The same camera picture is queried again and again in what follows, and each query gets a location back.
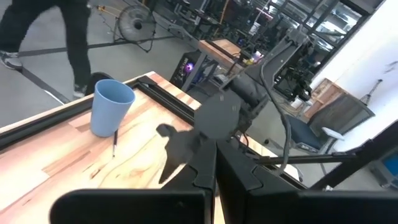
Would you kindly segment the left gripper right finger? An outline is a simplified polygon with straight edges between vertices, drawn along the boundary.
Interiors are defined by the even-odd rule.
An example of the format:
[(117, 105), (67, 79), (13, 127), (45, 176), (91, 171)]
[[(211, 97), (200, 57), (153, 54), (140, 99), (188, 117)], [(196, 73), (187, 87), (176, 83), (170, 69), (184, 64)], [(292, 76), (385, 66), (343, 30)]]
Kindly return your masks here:
[(296, 224), (297, 181), (276, 176), (227, 142), (217, 143), (216, 176), (226, 224)]

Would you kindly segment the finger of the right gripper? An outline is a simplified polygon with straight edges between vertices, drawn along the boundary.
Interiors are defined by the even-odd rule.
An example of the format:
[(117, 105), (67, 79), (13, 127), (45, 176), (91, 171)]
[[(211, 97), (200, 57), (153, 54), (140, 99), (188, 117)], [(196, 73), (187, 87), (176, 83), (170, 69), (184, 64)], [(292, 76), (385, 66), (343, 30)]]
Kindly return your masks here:
[(169, 124), (160, 124), (156, 130), (160, 136), (169, 139), (165, 145), (167, 159), (159, 179), (159, 183), (163, 184), (181, 164), (186, 164), (193, 156), (193, 133), (177, 131)]

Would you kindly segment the blue plastic cup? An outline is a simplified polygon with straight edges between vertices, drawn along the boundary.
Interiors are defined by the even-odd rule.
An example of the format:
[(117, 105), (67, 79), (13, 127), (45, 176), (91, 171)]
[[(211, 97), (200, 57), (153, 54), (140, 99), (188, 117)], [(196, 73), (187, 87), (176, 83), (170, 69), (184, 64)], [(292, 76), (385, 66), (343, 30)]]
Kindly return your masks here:
[(98, 81), (91, 108), (91, 132), (101, 138), (112, 136), (135, 99), (133, 89), (124, 83), (113, 79)]

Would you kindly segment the blue chair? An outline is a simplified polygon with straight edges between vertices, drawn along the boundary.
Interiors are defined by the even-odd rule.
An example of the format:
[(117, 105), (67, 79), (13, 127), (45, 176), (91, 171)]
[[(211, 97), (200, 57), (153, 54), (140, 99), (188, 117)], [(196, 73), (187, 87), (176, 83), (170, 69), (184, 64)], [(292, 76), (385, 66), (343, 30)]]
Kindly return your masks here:
[(310, 126), (300, 119), (291, 115), (285, 116), (290, 123), (291, 139), (296, 147), (316, 154), (328, 154), (328, 149), (336, 140), (344, 140), (342, 134), (327, 128), (321, 127), (321, 131), (328, 136), (325, 143), (311, 130)]

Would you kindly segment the wooden work table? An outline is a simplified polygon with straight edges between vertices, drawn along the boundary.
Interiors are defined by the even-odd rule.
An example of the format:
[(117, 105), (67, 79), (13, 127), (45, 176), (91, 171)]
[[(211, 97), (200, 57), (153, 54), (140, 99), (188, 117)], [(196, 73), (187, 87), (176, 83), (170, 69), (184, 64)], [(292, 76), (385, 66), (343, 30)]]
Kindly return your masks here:
[(198, 49), (207, 59), (229, 69), (240, 58), (241, 48), (228, 39), (200, 40)]

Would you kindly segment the black metal rack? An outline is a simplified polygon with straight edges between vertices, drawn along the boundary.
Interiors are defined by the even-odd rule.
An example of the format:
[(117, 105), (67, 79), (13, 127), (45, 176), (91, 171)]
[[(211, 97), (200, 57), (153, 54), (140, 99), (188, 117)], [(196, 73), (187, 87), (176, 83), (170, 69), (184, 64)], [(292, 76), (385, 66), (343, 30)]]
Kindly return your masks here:
[(302, 28), (314, 44), (304, 61), (314, 76), (384, 0), (145, 0), (171, 24), (197, 39), (226, 38), (270, 50)]

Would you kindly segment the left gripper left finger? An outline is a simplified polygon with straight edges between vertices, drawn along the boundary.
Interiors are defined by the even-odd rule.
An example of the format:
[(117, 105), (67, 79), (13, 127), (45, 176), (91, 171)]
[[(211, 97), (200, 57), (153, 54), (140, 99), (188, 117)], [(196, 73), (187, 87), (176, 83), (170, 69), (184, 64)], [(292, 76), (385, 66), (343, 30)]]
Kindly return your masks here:
[(214, 199), (216, 186), (216, 142), (207, 140), (190, 162), (162, 189), (201, 190)]

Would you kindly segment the black floor fan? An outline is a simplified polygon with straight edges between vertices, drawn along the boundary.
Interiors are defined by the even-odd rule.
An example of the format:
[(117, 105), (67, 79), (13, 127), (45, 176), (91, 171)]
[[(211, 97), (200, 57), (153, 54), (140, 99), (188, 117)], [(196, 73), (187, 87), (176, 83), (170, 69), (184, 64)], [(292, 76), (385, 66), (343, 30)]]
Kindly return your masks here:
[(149, 53), (153, 41), (170, 39), (173, 36), (155, 37), (157, 22), (152, 11), (141, 2), (129, 4), (121, 10), (114, 24), (113, 40), (123, 40), (137, 45)]

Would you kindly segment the wooden crate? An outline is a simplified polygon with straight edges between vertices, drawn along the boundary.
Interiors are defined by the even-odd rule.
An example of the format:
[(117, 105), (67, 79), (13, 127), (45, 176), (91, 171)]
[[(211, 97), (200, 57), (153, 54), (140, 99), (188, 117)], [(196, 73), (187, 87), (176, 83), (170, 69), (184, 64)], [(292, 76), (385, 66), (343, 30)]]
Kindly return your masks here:
[(344, 135), (375, 116), (366, 104), (325, 78), (312, 91), (304, 116), (317, 136), (325, 126)]

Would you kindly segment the person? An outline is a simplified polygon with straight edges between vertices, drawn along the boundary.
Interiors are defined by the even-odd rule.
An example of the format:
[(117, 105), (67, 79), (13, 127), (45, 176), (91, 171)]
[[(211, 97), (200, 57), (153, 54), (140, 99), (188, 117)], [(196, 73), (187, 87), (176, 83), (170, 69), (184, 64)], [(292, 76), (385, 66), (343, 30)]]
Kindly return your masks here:
[(0, 20), (0, 61), (20, 70), (19, 49), (30, 25), (46, 10), (58, 7), (65, 23), (66, 47), (73, 70), (73, 96), (83, 98), (91, 77), (88, 58), (88, 0), (12, 0)]

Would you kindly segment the black computer tower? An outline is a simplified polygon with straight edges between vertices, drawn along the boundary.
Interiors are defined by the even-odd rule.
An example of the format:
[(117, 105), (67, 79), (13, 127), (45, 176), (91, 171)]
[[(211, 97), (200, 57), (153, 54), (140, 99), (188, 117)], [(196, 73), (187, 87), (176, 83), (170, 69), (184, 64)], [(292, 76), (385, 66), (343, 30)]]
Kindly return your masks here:
[(200, 54), (201, 52), (199, 50), (184, 53), (170, 78), (170, 83), (175, 85), (177, 88), (182, 89), (187, 78), (193, 72)]

